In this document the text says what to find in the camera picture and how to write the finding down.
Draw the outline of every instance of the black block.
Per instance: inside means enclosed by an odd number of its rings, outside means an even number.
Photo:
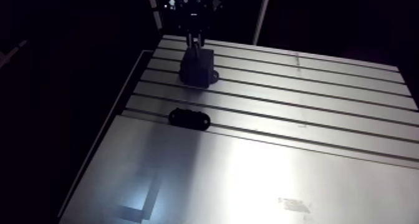
[[[218,80],[218,73],[214,71],[214,51],[188,48],[180,64],[179,76],[185,85],[208,88]]]

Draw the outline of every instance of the dark background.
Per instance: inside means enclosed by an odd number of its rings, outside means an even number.
[[[209,38],[250,44],[261,0],[222,2]],[[6,219],[54,223],[140,51],[160,34],[148,0],[0,0],[0,12],[0,51],[28,40],[0,69]],[[259,45],[396,65],[416,98],[417,18],[415,0],[270,0]]]

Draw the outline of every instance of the metal surface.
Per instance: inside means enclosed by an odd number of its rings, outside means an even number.
[[[165,38],[61,223],[418,222],[419,114],[396,67],[208,41],[204,90]],[[177,107],[212,125],[167,125]]]
[[[413,224],[417,187],[415,169],[117,117],[60,222]]]
[[[153,59],[150,61],[148,67],[164,71],[179,72],[180,63],[161,59]],[[331,97],[416,109],[415,101],[412,98],[406,96],[381,93],[365,89],[356,89],[353,87],[345,87],[340,85],[318,83],[308,80],[290,79],[287,77],[259,74],[222,67],[216,67],[216,70],[219,72],[220,77],[224,80],[267,85],[269,87],[294,90],[298,92],[307,92],[317,95],[327,95]]]
[[[182,51],[172,51],[157,49],[154,57],[180,61]],[[293,79],[303,79],[314,82],[325,82],[335,85],[346,85],[370,90],[389,92],[394,94],[410,95],[404,84],[387,82],[382,80],[357,77],[352,75],[336,74],[333,72],[319,72],[310,69],[300,69],[294,66],[284,66],[280,64],[269,64],[258,61],[248,61],[231,57],[215,56],[214,65],[230,69],[239,69],[252,73],[270,74],[275,76],[291,77]]]
[[[177,74],[146,70],[142,80],[184,86]],[[384,107],[381,105],[366,104],[362,102],[328,98],[318,95],[291,92],[258,85],[243,84],[219,80],[216,85],[211,85],[207,91],[222,94],[238,95],[241,97],[262,99],[265,101],[275,101],[278,104],[298,105],[301,107],[315,108],[325,111],[340,112],[345,114],[360,115],[368,118],[377,118],[409,124],[419,124],[419,114],[416,112]]]
[[[209,107],[180,104],[154,98],[133,96],[127,107],[154,114],[168,115],[177,107],[205,112],[211,116],[212,124],[260,134],[275,135],[305,142],[316,142],[339,148],[380,153],[388,156],[419,159],[418,144],[394,139],[384,139],[343,130],[325,129],[304,123],[270,119],[251,114],[237,113]]]
[[[185,41],[184,37],[179,36],[172,36],[172,35],[164,35],[164,39],[174,40],[174,41]],[[367,62],[367,61],[359,61],[355,59],[346,59],[341,57],[332,57],[332,56],[323,56],[319,54],[310,54],[310,53],[304,53],[304,52],[296,52],[296,51],[288,51],[288,50],[282,50],[282,49],[276,49],[276,48],[270,48],[270,47],[262,47],[262,46],[252,46],[247,44],[239,44],[239,43],[232,43],[232,42],[224,42],[224,41],[215,41],[215,40],[206,40],[208,44],[216,45],[216,46],[226,46],[226,47],[235,47],[240,49],[248,49],[252,51],[263,51],[273,54],[285,54],[289,56],[298,56],[298,57],[305,57],[310,59],[317,59],[322,61],[329,61],[333,63],[342,63],[342,64],[353,64],[356,66],[362,66],[362,67],[373,67],[377,69],[384,69],[384,70],[390,70],[390,71],[396,71],[398,72],[397,67],[390,66],[386,64],[377,64],[373,62]]]
[[[179,49],[184,51],[186,45],[181,41],[162,40],[159,43],[161,48]],[[386,71],[383,69],[362,67],[350,64],[342,64],[338,62],[330,63],[328,61],[320,61],[315,59],[307,59],[297,56],[287,56],[282,54],[272,54],[268,52],[252,51],[247,49],[239,49],[233,47],[205,45],[206,49],[213,49],[216,55],[237,57],[241,59],[251,59],[261,62],[269,62],[273,64],[287,64],[301,68],[315,69],[318,71],[336,72],[341,74],[357,75],[381,80],[389,80],[393,82],[404,82],[402,76],[398,72]]]
[[[139,82],[134,93],[173,99],[188,104],[200,104],[210,108],[228,109],[236,112],[246,112],[252,115],[263,115],[274,119],[289,120],[298,124],[321,125],[341,130],[350,130],[365,134],[376,134],[381,137],[396,137],[399,139],[419,142],[417,127],[400,125],[381,120],[354,117],[319,110],[305,109],[272,102],[246,99],[231,95],[223,95],[200,90],[190,90],[182,87]]]

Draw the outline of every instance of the vertical rod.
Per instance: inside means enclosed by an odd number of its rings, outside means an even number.
[[[262,0],[261,12],[259,13],[259,19],[258,19],[258,23],[256,24],[256,30],[254,32],[254,37],[253,37],[253,45],[255,46],[258,44],[259,34],[261,33],[263,20],[265,19],[265,12],[266,12],[268,2],[269,0]]]

